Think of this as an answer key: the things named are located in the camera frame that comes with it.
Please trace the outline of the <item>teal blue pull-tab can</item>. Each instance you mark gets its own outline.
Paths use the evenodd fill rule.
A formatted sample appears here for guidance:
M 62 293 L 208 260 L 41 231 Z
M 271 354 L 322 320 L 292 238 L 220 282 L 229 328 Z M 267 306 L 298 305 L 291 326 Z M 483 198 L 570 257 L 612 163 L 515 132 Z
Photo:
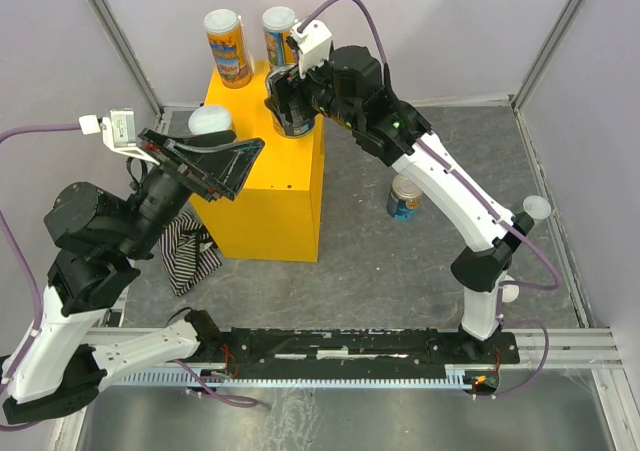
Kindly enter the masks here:
M 291 138 L 308 134 L 315 121 L 302 100 L 297 66 L 287 64 L 273 68 L 267 84 L 276 130 Z

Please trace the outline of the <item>green label can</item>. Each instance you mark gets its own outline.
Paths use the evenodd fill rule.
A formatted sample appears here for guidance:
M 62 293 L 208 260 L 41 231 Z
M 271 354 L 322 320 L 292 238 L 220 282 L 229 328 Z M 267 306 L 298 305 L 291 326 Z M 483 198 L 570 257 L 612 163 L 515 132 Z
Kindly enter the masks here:
M 192 135 L 218 133 L 235 130 L 231 111 L 222 105 L 203 105 L 188 119 L 188 129 Z

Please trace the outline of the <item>yellow shelf cabinet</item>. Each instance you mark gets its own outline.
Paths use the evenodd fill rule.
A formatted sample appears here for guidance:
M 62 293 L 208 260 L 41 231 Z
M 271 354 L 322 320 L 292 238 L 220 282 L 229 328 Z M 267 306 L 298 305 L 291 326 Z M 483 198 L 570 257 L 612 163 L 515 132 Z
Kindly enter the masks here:
M 250 83 L 225 87 L 212 75 L 207 105 L 226 107 L 238 140 L 265 146 L 235 200 L 191 198 L 197 215 L 227 258 L 315 262 L 318 259 L 325 163 L 324 123 L 298 138 L 276 130 L 264 106 L 268 62 L 259 60 Z

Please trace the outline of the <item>blue orange can with spoon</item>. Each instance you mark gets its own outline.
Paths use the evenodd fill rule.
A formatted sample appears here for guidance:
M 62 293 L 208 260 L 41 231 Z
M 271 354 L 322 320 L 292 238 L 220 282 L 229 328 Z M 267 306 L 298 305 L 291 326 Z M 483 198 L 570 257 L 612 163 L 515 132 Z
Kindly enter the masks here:
M 297 52 L 287 42 L 297 22 L 295 12 L 286 6 L 274 6 L 263 13 L 262 27 L 271 69 L 297 62 Z

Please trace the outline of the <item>silver top tin can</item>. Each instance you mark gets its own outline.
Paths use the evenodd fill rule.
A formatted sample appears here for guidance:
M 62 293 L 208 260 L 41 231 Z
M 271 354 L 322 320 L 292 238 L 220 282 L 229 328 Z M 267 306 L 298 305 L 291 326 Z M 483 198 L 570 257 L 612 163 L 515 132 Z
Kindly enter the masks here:
M 399 220 L 410 219 L 418 209 L 423 198 L 423 191 L 408 177 L 397 174 L 391 183 L 387 213 Z

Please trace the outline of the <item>orange can white lid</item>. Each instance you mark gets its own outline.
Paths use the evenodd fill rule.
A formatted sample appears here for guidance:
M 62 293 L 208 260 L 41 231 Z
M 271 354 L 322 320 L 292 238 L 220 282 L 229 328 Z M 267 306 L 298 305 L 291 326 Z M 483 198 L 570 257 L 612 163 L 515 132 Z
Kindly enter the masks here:
M 501 290 L 502 290 L 502 303 L 512 303 L 515 301 L 520 294 L 520 288 L 517 284 L 513 283 L 514 279 L 506 274 L 501 281 Z

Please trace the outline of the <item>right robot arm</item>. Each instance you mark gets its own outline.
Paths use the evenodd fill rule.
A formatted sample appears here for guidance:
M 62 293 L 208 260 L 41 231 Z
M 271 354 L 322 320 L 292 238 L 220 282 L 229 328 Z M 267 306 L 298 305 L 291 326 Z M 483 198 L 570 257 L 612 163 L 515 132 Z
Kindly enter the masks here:
M 464 288 L 459 350 L 472 362 L 491 355 L 500 284 L 533 219 L 495 203 L 456 164 L 430 123 L 397 98 L 388 66 L 365 47 L 340 47 L 305 74 L 294 64 L 278 66 L 268 73 L 266 88 L 265 105 L 284 130 L 318 114 L 343 126 L 363 151 L 407 177 L 456 227 L 466 244 L 450 266 Z

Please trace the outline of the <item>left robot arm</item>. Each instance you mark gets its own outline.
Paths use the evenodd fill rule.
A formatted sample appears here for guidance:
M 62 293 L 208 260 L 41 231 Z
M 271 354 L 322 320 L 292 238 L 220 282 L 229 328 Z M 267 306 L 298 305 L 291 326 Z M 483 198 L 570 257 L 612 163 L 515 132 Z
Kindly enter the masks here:
M 145 368 L 219 354 L 221 331 L 203 310 L 121 344 L 92 346 L 84 338 L 138 277 L 137 263 L 151 258 L 189 198 L 236 198 L 264 145 L 231 130 L 170 137 L 147 129 L 139 136 L 141 171 L 129 197 L 88 182 L 72 183 L 58 195 L 44 219 L 57 256 L 31 328 L 2 359 L 9 426 L 21 430 L 68 416 Z

